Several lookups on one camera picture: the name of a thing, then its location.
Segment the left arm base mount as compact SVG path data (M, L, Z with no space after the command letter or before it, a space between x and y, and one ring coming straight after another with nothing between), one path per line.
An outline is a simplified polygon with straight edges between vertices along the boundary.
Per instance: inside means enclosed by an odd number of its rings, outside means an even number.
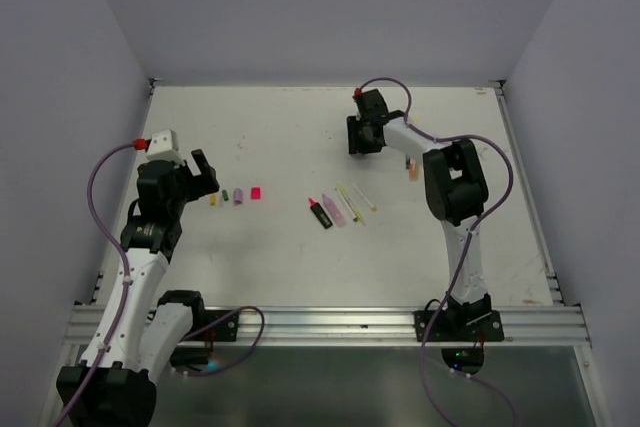
M205 346L216 341L235 341L239 314L233 310L193 311L188 305L168 303L156 309L154 320L141 338L138 368L147 370L149 380L156 383L160 371L170 362L176 346L192 339L203 340Z

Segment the black pink highlighter body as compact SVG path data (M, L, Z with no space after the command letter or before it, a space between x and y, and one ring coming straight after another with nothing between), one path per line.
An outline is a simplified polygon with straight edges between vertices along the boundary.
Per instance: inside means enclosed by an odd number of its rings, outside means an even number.
M333 222L328 216L328 214L325 212L323 207L320 205L320 203L311 197L308 198L308 201L309 201L310 211L313 213L314 217L319 221L322 227L324 229L331 228L333 226Z

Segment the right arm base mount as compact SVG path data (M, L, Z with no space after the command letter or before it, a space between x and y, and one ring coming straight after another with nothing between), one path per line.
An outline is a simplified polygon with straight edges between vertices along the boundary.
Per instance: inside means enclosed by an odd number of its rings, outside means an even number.
M470 347L442 347L441 356L449 368L471 376L479 373L484 365L485 344L504 340L502 319L493 309L489 294L464 304L451 298L427 335L431 343L470 344Z

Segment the lilac highlighter body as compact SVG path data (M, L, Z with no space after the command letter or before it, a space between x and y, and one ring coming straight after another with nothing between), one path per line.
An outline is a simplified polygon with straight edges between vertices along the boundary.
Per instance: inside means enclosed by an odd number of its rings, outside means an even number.
M322 202L324 208L329 213L333 223L338 227L343 227L346 225L346 221L339 208L336 206L334 201L326 194L322 195Z

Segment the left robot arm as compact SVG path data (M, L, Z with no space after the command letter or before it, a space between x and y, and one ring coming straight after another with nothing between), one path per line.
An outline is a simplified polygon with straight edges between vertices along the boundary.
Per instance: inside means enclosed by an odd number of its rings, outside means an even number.
M157 319L147 319L182 234L186 204L219 190L205 154L191 155L197 174L176 153L139 166L138 196L114 242L120 264L111 296L78 365L62 368L56 381L63 402L56 425L149 425L158 378L175 347L182 337L197 339L207 330L208 316L195 291L171 296Z

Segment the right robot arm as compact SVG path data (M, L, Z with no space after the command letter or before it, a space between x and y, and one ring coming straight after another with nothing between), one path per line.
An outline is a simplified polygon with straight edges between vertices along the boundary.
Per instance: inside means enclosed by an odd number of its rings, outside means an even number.
M425 312L429 340L468 339L492 313L475 222L485 211L488 187L470 140L439 140L391 111L377 89L357 88L358 113L347 118L351 155L393 148L422 166L426 203L441 222L449 262L449 286L438 311Z

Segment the yellow clear pen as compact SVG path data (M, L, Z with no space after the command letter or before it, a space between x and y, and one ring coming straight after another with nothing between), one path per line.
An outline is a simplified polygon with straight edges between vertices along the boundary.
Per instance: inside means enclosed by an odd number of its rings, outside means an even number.
M347 190L340 183L337 183L336 185L337 185L337 189L340 191L340 193L344 197L345 201L349 205L349 208L354 213L354 216L357 218L357 221L359 223L361 223L362 225L366 226L366 222L364 221L364 218L363 218L362 214L360 213L360 211L358 210L358 208L354 204L354 202L351 199L351 197L349 196Z

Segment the orange clear pen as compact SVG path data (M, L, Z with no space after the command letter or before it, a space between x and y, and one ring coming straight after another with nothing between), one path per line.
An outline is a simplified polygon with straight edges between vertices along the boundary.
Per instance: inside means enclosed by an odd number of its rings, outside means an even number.
M409 180L417 181L420 175L420 165L413 159L410 160L409 164Z

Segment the lilac highlighter cap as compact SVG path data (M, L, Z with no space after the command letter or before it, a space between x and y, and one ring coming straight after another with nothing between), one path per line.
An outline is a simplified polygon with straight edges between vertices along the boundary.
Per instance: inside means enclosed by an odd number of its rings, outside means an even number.
M233 204L241 205L243 203L243 191L241 188L235 188L233 190Z

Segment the white green marker body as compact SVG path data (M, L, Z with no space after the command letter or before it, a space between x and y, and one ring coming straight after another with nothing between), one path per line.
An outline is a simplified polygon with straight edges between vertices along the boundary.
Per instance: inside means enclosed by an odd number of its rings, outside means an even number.
M358 222L359 218L358 215L356 214L356 212L354 211L354 209L352 208L351 204L349 203L349 201L347 200L347 198L343 195L343 193L336 188L335 192L339 198L339 201L341 202L342 206L346 209L349 218L353 221L353 222Z

